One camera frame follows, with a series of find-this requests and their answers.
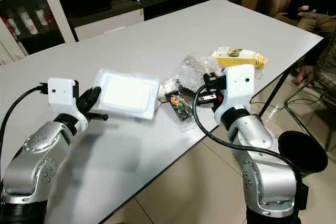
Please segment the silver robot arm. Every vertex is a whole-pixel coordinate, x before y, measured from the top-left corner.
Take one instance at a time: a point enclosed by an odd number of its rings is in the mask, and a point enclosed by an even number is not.
[[[107,115],[89,113],[100,87],[78,97],[78,82],[52,78],[48,101],[57,117],[43,125],[24,142],[3,178],[1,223],[43,223],[50,191],[59,165],[67,157],[74,136],[83,132],[91,119]]]
[[[275,136],[264,127],[258,116],[248,112],[254,94],[254,67],[228,67],[223,76],[205,75],[204,80],[205,85],[194,99],[195,121],[202,131],[207,131],[199,122],[196,104],[206,103],[207,98],[215,96],[209,100],[214,103],[215,120],[226,127],[230,140],[227,144],[221,140],[217,142],[233,148],[233,155],[242,171],[248,224],[300,223],[295,207],[298,182],[292,167],[264,152],[239,148],[256,147],[279,154]],[[207,92],[197,97],[201,89],[207,89]]]

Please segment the table leg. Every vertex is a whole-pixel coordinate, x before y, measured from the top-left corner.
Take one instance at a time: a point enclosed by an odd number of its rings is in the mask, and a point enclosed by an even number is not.
[[[270,105],[271,101],[273,100],[273,98],[275,97],[275,95],[278,93],[279,89],[281,88],[283,82],[285,81],[285,79],[287,78],[288,74],[290,73],[291,68],[286,69],[285,72],[283,72],[280,80],[278,81],[277,85],[275,86],[275,88],[273,89],[271,95],[269,96],[269,98],[267,99],[265,105],[263,106],[263,108],[261,109],[261,111],[259,112],[259,116],[261,117],[265,110],[267,109],[267,107]]]

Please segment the man's hand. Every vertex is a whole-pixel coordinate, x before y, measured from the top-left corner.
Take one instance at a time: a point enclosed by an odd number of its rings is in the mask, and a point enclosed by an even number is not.
[[[309,5],[302,5],[298,8],[298,12],[307,12],[309,10]]]

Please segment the black bowl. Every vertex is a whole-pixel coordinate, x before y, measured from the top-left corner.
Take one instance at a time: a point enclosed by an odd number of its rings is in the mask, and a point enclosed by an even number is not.
[[[278,141],[280,154],[297,165],[303,177],[327,167],[327,154],[315,138],[298,131],[286,131]]]

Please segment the yellow package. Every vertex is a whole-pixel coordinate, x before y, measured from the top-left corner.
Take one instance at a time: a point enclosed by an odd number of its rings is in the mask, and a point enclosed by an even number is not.
[[[265,58],[257,52],[250,50],[232,48],[232,47],[219,47],[212,53],[220,67],[229,67],[242,64],[252,64],[255,68],[263,70],[268,58]]]

